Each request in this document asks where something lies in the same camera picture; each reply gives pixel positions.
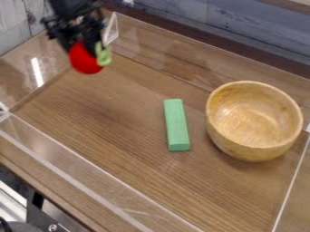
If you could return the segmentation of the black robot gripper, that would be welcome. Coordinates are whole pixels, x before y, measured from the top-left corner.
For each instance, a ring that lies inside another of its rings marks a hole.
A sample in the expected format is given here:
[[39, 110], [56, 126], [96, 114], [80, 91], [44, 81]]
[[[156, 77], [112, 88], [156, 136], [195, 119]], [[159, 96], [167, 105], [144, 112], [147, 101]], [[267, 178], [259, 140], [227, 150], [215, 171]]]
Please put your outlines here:
[[52, 15], [42, 19], [50, 39], [58, 42], [66, 52], [80, 35], [84, 47], [92, 56], [96, 55], [96, 43], [102, 40], [106, 15], [102, 13], [103, 0], [47, 0]]

